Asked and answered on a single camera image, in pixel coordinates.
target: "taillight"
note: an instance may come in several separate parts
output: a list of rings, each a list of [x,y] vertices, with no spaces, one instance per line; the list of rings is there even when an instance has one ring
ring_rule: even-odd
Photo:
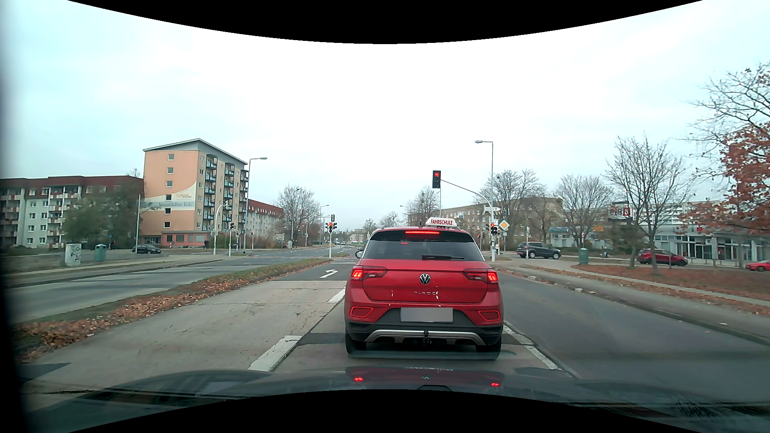
[[[364,281],[367,278],[382,277],[386,273],[387,273],[387,268],[384,268],[384,267],[374,267],[374,266],[354,267],[353,272],[350,273],[350,278],[353,278],[354,280],[358,280],[358,281]]]
[[[368,316],[369,313],[372,312],[372,310],[374,310],[374,307],[351,307],[350,316],[364,318]]]
[[[479,315],[487,322],[500,320],[500,311],[498,310],[483,310],[479,311]]]
[[[484,283],[493,284],[497,282],[497,272],[488,269],[466,269],[463,271],[463,275],[471,281],[483,281]]]

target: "road arrow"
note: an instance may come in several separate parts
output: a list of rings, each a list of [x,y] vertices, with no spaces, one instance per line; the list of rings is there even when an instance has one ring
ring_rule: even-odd
[[[319,278],[326,278],[326,277],[328,277],[329,275],[334,275],[334,274],[336,274],[337,272],[339,272],[339,271],[338,271],[338,270],[336,270],[336,269],[329,269],[329,270],[326,272],[326,275],[322,275],[322,276],[320,276]]]

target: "road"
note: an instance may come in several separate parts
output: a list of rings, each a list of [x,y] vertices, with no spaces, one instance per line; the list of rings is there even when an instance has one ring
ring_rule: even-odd
[[[574,375],[728,400],[770,400],[766,346],[503,273],[500,285],[511,332],[504,335],[497,360],[464,359],[460,349],[404,350],[401,359],[350,358],[343,343],[342,295],[355,261],[339,259],[220,294],[45,354],[22,369],[30,379],[25,385],[29,408],[77,396],[44,392],[100,389],[179,371],[353,365]]]
[[[127,297],[151,294],[206,277],[250,267],[269,266],[310,257],[328,257],[328,249],[254,250],[252,257],[237,258],[188,267],[129,272],[104,277],[82,278],[61,283],[37,284],[7,289],[13,323],[30,321],[52,314],[112,302]],[[335,247],[353,255],[354,247]]]

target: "sky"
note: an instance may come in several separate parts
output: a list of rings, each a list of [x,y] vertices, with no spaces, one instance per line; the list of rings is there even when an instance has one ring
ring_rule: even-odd
[[[766,0],[415,45],[237,35],[63,0],[2,7],[3,177],[123,175],[143,171],[142,149],[200,138],[268,158],[249,198],[304,186],[343,229],[402,211],[432,170],[480,189],[491,146],[478,139],[494,141],[495,172],[533,169],[550,188],[603,175],[617,136],[688,155],[681,138],[706,112],[686,101],[770,59]],[[471,200],[444,185],[443,207]]]

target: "license plate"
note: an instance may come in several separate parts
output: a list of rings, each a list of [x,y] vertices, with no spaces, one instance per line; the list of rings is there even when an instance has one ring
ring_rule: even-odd
[[[401,308],[402,322],[443,322],[452,323],[452,308]]]

